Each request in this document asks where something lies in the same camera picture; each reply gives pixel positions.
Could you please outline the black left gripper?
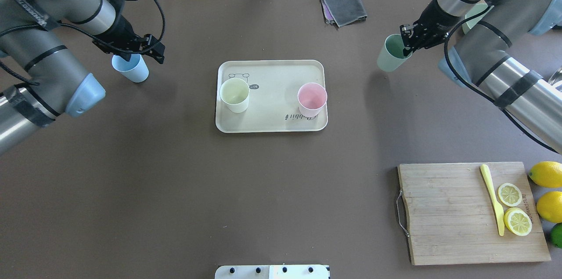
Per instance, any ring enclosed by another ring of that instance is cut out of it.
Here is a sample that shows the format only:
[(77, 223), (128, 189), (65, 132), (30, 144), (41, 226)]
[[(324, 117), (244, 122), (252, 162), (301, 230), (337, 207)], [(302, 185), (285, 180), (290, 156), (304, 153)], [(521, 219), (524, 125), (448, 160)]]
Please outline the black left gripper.
[(129, 51), (138, 51), (141, 55), (148, 55), (158, 64), (165, 59), (165, 45), (157, 37), (146, 34), (141, 37), (134, 32), (132, 25), (122, 15), (125, 1), (136, 0), (107, 0), (116, 11), (114, 23), (104, 32), (96, 35), (93, 43), (105, 53), (114, 53), (130, 59)]

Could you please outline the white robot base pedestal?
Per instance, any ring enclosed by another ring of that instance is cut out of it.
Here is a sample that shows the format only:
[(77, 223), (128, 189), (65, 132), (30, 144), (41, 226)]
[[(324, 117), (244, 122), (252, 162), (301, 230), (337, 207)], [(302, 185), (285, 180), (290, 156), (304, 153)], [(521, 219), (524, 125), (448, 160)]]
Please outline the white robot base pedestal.
[(215, 279), (329, 279), (328, 265), (223, 265)]

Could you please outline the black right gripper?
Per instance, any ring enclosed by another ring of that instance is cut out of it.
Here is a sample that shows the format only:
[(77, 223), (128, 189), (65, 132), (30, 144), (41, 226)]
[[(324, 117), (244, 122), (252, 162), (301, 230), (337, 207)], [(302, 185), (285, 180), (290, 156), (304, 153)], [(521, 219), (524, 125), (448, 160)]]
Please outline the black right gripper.
[(419, 49), (429, 49), (444, 43), (446, 35), (458, 23), (459, 18), (446, 13), (437, 0), (432, 0), (414, 24), (400, 25), (403, 56), (408, 57)]

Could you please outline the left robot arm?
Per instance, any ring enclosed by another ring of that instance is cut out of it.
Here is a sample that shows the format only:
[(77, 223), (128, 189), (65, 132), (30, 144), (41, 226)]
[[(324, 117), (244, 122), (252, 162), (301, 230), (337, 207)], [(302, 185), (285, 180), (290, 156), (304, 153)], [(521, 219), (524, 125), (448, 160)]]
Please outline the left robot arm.
[(10, 71), (21, 82), (1, 92), (2, 153), (58, 115), (82, 115), (106, 95), (54, 29), (76, 29), (104, 53), (126, 62), (145, 54), (163, 63), (165, 45), (151, 34), (134, 32), (122, 15), (124, 1), (1, 0), (1, 56), (12, 57), (29, 75)]

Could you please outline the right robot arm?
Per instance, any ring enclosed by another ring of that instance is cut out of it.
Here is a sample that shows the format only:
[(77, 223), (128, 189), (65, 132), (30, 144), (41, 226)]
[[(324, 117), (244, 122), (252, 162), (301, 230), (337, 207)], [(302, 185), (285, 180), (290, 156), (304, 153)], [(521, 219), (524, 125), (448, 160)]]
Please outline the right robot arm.
[(507, 54), (521, 36), (541, 35), (560, 22), (561, 0), (432, 0), (400, 33), (404, 55), (443, 43), (443, 73), (560, 153), (560, 91)]

